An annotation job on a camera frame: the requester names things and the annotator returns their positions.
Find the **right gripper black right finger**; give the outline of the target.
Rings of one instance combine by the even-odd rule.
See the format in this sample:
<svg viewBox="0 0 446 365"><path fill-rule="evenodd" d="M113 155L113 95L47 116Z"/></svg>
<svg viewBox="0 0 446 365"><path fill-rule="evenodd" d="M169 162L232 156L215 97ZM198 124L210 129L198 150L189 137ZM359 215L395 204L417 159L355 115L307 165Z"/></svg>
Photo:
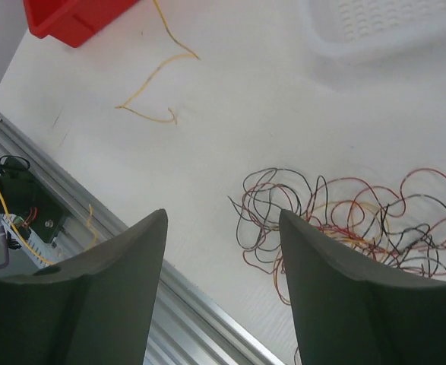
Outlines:
<svg viewBox="0 0 446 365"><path fill-rule="evenodd" d="M446 364L446 282L376 262L291 211L279 225L304 364Z"/></svg>

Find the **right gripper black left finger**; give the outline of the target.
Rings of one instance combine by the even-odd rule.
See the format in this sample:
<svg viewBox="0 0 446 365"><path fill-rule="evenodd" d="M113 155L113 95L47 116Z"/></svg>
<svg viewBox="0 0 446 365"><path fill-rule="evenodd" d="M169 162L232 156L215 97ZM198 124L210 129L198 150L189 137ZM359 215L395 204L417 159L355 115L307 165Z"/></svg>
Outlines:
<svg viewBox="0 0 446 365"><path fill-rule="evenodd" d="M0 364L141 364L168 230L159 209L92 249L0 278Z"/></svg>

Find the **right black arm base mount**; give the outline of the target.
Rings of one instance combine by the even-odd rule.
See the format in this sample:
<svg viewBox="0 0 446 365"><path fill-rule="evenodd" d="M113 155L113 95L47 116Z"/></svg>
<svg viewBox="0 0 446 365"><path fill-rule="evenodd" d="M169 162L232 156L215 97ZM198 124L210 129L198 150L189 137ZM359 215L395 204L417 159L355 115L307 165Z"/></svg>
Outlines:
<svg viewBox="0 0 446 365"><path fill-rule="evenodd" d="M67 208L33 175L24 157L0 157L0 193L24 238L34 232L44 243L53 242L69 216ZM5 212L0 199L0 214Z"/></svg>

